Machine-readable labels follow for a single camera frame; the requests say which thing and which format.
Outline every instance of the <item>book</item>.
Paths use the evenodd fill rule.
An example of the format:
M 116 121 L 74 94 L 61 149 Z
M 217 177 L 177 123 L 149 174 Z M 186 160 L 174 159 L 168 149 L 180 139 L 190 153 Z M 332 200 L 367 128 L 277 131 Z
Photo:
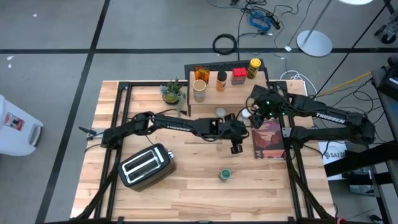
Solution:
M 285 147 L 278 119 L 264 120 L 259 129 L 252 129 L 254 158 L 282 158 Z

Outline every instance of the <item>white trash bin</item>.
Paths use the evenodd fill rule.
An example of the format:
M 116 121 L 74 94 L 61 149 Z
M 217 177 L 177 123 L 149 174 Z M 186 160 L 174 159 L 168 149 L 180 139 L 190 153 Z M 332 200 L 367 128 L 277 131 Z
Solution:
M 36 150 L 43 123 L 0 95 L 0 153 L 26 156 Z

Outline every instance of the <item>gray floor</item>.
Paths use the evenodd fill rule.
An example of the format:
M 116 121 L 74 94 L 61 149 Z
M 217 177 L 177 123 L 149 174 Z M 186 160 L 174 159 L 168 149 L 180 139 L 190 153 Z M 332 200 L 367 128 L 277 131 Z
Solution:
M 212 1 L 227 6 L 227 1 Z M 300 3 L 300 12 L 285 14 L 280 19 L 286 28 L 277 39 L 285 46 L 305 16 L 310 0 Z M 0 1 L 0 49 L 88 49 L 103 7 L 103 0 L 3 0 Z M 297 1 L 268 0 L 267 9 L 276 4 L 295 8 Z M 316 0 L 308 11 L 301 30 L 315 22 L 326 0 Z M 333 1 L 317 30 L 328 35 L 335 48 L 350 48 L 382 7 L 382 0 L 366 6 L 347 6 Z M 284 9 L 278 8 L 279 16 Z M 97 48 L 101 49 L 179 49 L 211 48 L 213 39 L 222 33 L 236 35 L 240 12 L 218 9 L 206 1 L 187 0 L 111 0 Z M 357 48 L 398 47 L 382 44 L 373 33 L 388 18 L 385 10 L 359 41 Z M 255 32 L 243 20 L 241 32 Z M 245 37 L 241 47 L 275 47 L 274 36 Z M 218 44 L 228 47 L 228 41 Z M 291 47 L 296 48 L 295 38 Z M 314 58 L 301 53 L 281 53 L 287 68 L 306 75 L 320 88 L 331 72 L 342 61 L 345 53 Z M 336 75 L 326 85 L 329 89 L 371 69 L 386 64 L 391 54 L 350 54 Z M 33 223 L 50 176 L 60 140 L 65 129 L 73 97 L 83 70 L 86 54 L 0 54 L 0 94 L 45 125 L 37 150 L 29 156 L 0 156 L 0 223 Z M 241 54 L 242 59 L 254 56 Z M 270 53 L 258 56 L 264 60 L 269 75 L 279 78 L 285 71 L 285 60 Z M 183 65 L 191 63 L 236 60 L 236 55 L 217 54 L 95 54 L 83 96 L 78 107 L 65 158 L 50 204 L 46 221 L 67 220 L 72 208 L 75 189 L 83 162 L 86 141 L 78 126 L 91 126 L 96 100 L 103 80 L 148 80 L 183 78 Z M 364 88 L 372 96 L 375 91 Z M 335 103 L 347 93 L 336 93 L 322 99 Z M 347 98 L 341 106 L 355 105 L 364 110 L 370 104 Z M 381 110 L 370 114 L 376 120 Z M 376 125 L 383 140 L 392 139 L 385 118 Z M 374 198 L 353 195 L 345 182 L 330 182 L 339 215 L 349 218 L 366 210 L 352 220 L 368 221 L 367 216 L 378 214 Z M 397 210 L 397 198 L 391 186 L 385 187 L 391 211 Z

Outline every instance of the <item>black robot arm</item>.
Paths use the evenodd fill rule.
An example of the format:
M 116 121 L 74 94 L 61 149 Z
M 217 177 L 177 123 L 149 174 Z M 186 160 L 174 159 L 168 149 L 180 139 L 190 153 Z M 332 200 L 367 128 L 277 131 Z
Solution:
M 200 118 L 196 120 L 174 118 L 153 112 L 139 113 L 126 124 L 108 128 L 103 133 L 101 147 L 117 149 L 121 140 L 129 135 L 145 136 L 158 129 L 173 129 L 190 132 L 205 141 L 231 140 L 232 154 L 242 152 L 243 139 L 249 136 L 244 123 L 235 119 L 234 114 L 222 118 Z
M 339 110 L 327 106 L 313 98 L 288 94 L 281 95 L 277 90 L 256 85 L 250 98 L 252 104 L 251 121 L 255 128 L 264 119 L 278 118 L 285 114 L 301 117 L 317 117 L 342 124 L 341 128 L 307 129 L 300 126 L 285 128 L 284 137 L 299 143 L 300 147 L 309 140 L 349 140 L 356 144 L 371 144 L 374 141 L 374 125 L 365 114 Z

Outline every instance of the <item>succulent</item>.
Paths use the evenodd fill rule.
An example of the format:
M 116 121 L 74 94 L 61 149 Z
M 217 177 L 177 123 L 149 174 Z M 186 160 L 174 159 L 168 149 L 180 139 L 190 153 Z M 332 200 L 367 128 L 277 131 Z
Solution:
M 175 102 L 177 99 L 177 115 L 178 117 L 181 116 L 181 108 L 183 106 L 184 99 L 187 97 L 187 95 L 181 91 L 182 85 L 179 84 L 178 78 L 175 78 L 175 80 L 170 80 L 166 86 L 160 86 L 160 94 L 164 95 L 164 100 L 168 102 Z
M 179 93 L 181 90 L 182 85 L 178 83 L 178 78 L 175 78 L 174 82 L 173 80 L 170 80 L 167 84 L 167 89 L 168 91 L 172 93 Z

